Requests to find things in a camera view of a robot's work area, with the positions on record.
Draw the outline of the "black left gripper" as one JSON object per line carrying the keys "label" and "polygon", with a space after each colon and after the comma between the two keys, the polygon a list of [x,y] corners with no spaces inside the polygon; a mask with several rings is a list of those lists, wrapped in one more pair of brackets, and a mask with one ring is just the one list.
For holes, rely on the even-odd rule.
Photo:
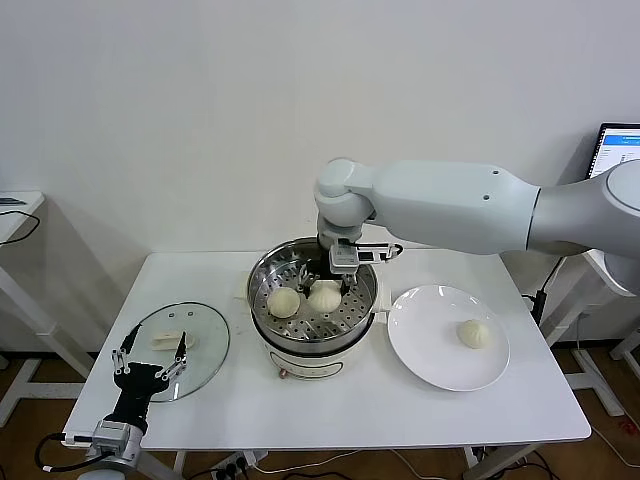
{"label": "black left gripper", "polygon": [[163,370],[160,365],[131,362],[129,354],[134,346],[141,324],[137,324],[124,337],[120,347],[113,349],[111,358],[114,383],[120,394],[108,421],[125,424],[146,424],[151,397],[165,391],[169,382],[179,376],[187,365],[187,333],[182,332],[174,362]]}

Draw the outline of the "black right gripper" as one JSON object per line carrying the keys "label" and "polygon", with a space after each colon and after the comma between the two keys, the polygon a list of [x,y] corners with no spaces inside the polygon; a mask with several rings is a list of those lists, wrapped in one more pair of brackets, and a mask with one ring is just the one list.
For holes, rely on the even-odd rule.
{"label": "black right gripper", "polygon": [[346,296],[358,285],[356,273],[336,274],[330,269],[329,251],[322,247],[316,237],[301,239],[301,268],[298,272],[298,292],[306,298],[317,280],[341,281],[340,292]]}

